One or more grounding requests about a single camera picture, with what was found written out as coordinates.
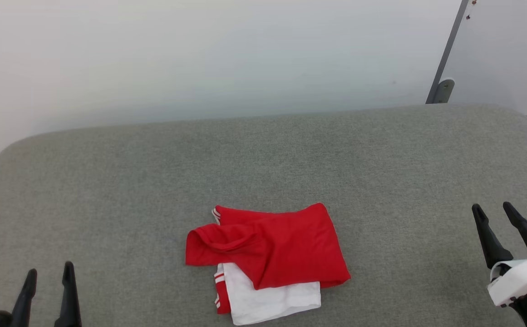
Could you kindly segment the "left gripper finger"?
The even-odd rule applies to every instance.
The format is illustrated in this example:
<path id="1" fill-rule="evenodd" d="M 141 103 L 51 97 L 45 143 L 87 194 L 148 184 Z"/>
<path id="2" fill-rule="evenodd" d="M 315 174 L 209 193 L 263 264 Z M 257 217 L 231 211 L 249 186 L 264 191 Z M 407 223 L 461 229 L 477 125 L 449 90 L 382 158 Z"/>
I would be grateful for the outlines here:
<path id="1" fill-rule="evenodd" d="M 66 262 L 64 265 L 62 284 L 64 286 L 64 292 L 60 315 L 54 322 L 54 327 L 82 327 L 76 274 L 74 265 L 70 261 Z"/>
<path id="2" fill-rule="evenodd" d="M 32 300 L 37 287 L 37 270 L 30 269 L 25 278 L 22 290 L 11 312 L 11 327 L 28 327 L 30 323 Z"/>

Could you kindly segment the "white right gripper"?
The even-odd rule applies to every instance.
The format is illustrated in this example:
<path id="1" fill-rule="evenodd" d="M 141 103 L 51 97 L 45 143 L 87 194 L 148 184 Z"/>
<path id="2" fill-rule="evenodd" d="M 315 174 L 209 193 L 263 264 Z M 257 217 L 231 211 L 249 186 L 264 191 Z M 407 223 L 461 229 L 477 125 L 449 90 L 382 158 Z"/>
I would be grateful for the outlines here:
<path id="1" fill-rule="evenodd" d="M 510 202 L 504 202 L 502 207 L 527 247 L 527 220 Z M 527 295 L 527 259 L 512 260 L 512 253 L 499 242 L 490 227 L 488 216 L 478 203 L 473 204 L 472 213 L 483 256 L 490 269 L 487 291 L 494 306 L 507 306 Z"/>

